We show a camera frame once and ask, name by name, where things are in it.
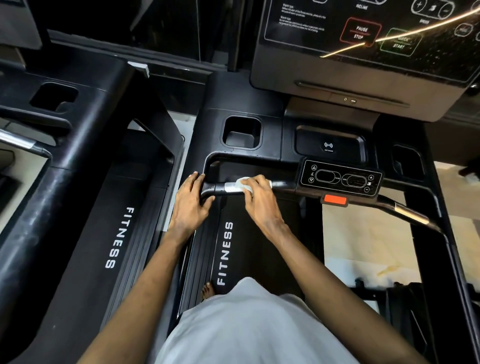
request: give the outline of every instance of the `person's left hand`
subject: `person's left hand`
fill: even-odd
[[[200,206],[200,188],[204,178],[204,174],[192,173],[180,186],[175,197],[175,205],[168,231],[179,234],[182,243],[206,219],[208,210],[210,210],[215,200],[215,196],[210,196],[204,205]]]

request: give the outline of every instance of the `forearm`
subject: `forearm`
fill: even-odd
[[[183,239],[185,237],[175,231],[165,233],[132,290],[78,364],[145,362]]]
[[[330,272],[288,226],[279,226],[271,240],[313,312],[360,362],[427,363],[393,327]]]

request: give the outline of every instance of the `person's left arm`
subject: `person's left arm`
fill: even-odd
[[[77,364],[143,364],[162,312],[182,246],[208,216],[213,196],[200,206],[205,175],[190,175],[179,188],[160,247],[114,316]]]

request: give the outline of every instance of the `pause stop button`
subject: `pause stop button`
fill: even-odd
[[[350,44],[365,42],[367,47],[371,47],[378,37],[382,25],[368,20],[348,18],[343,28],[340,41]]]

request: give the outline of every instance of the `hand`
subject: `hand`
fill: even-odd
[[[253,191],[252,195],[246,188],[243,189],[245,209],[267,239],[273,242],[278,233],[286,227],[286,224],[282,219],[270,183],[261,174],[247,180],[241,180],[241,183],[250,186]]]
[[[179,234],[182,243],[206,219],[208,210],[215,200],[215,196],[210,196],[204,205],[200,206],[200,188],[204,178],[204,174],[199,176],[197,172],[192,173],[180,186],[175,196],[175,205],[168,231]]]

